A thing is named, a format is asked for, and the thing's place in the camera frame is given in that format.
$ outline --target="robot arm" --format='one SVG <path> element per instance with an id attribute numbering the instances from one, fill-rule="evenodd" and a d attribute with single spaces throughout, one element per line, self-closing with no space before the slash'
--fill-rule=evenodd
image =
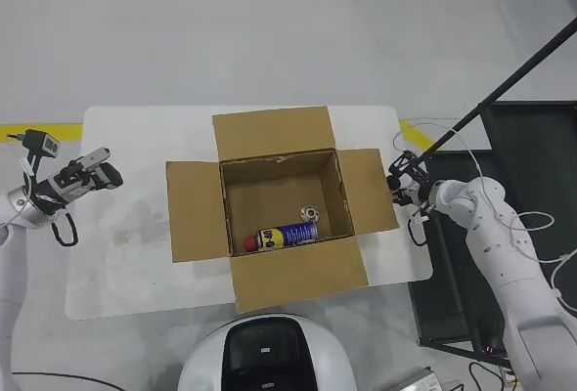
<path id="1" fill-rule="evenodd" d="M 525 389 L 577 390 L 577 319 L 562 307 L 540 264 L 530 259 L 538 259 L 532 239 L 504 201 L 504 187 L 490 178 L 431 183 L 416 166 L 410 172 L 418 180 L 402 188 L 398 167 L 391 166 L 388 178 L 397 202 L 420 205 L 424 212 L 435 209 L 467 230 L 466 245 L 500 305 L 504 344 Z M 514 230 L 496 217 L 512 221 Z"/>
<path id="2" fill-rule="evenodd" d="M 44 132 L 28 131 L 19 136 L 27 137 L 20 140 L 30 150 L 28 160 L 33 171 L 40 154 L 54 157 L 51 152 L 57 152 L 60 146 Z M 42 142 L 37 143 L 38 147 L 32 144 L 35 138 Z M 19 390 L 11 371 L 11 336 L 25 297 L 26 229 L 53 224 L 59 210 L 91 191 L 120 186 L 121 176 L 104 162 L 109 156 L 109 150 L 100 148 L 71 161 L 42 182 L 36 181 L 36 172 L 26 174 L 26 185 L 0 196 L 0 391 Z M 27 181 L 31 181 L 30 192 Z"/>

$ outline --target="metal rod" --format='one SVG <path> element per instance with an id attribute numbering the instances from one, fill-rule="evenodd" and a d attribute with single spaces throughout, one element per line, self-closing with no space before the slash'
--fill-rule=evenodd
<path id="1" fill-rule="evenodd" d="M 492 366 L 512 369 L 512 364 L 510 363 L 510 360 L 507 359 L 501 359 L 499 357 L 489 356 L 487 354 L 475 353 L 465 349 L 455 348 L 453 346 L 441 345 L 440 343 L 425 341 L 423 339 L 420 339 L 419 344 L 420 346 L 424 346 L 426 348 L 440 350 L 441 352 L 465 357 L 470 360 L 476 360 L 482 363 L 490 364 Z"/>
<path id="2" fill-rule="evenodd" d="M 471 110 L 463 119 L 458 121 L 456 125 L 452 127 L 452 130 L 445 133 L 440 139 L 438 139 L 427 151 L 425 151 L 417 159 L 417 164 L 424 162 L 433 153 L 436 152 L 443 144 L 447 143 L 452 137 L 456 135 L 458 131 L 467 126 L 474 118 L 476 118 L 480 111 L 493 104 L 502 95 L 504 95 L 514 84 L 521 80 L 526 74 L 530 72 L 536 65 L 540 64 L 544 59 L 546 59 L 551 53 L 553 53 L 560 45 L 566 42 L 573 34 L 577 32 L 577 17 L 571 21 L 565 28 L 563 28 L 550 42 L 548 42 L 544 47 L 534 54 L 525 64 L 523 64 L 519 69 L 517 69 L 506 81 L 502 83 L 495 91 L 489 94 L 486 99 L 480 102 L 476 108 Z"/>

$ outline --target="cardboard box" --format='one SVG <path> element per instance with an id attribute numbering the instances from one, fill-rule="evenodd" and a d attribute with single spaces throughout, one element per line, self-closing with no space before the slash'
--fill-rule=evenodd
<path id="1" fill-rule="evenodd" d="M 358 236 L 399 228 L 379 150 L 336 150 L 327 108 L 213 125 L 218 162 L 166 163 L 173 261 L 230 257 L 239 312 L 368 285 Z M 245 252 L 256 231 L 301 222 L 304 205 L 320 212 L 318 241 Z"/>

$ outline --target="wd-40 can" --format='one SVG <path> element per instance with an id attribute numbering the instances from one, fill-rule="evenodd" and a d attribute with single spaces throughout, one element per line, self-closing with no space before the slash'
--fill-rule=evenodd
<path id="1" fill-rule="evenodd" d="M 317 226 L 313 222 L 291 224 L 276 228 L 267 228 L 245 240 L 245 250 L 259 248 L 280 248 L 315 241 L 318 237 Z"/>

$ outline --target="white tabletop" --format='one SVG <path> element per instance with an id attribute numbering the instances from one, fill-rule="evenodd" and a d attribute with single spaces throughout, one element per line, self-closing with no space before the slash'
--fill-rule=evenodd
<path id="1" fill-rule="evenodd" d="M 191 308 L 235 301 L 228 258 L 171 262 L 167 160 L 217 161 L 212 115 L 276 107 L 96 107 L 86 111 L 81 153 L 111 149 L 123 186 L 74 206 L 79 245 L 71 250 L 67 316 L 75 320 Z M 399 152 L 397 113 L 388 107 L 329 107 L 340 150 L 379 148 L 387 168 Z M 425 280 L 425 247 L 400 229 L 359 237 L 369 285 Z"/>

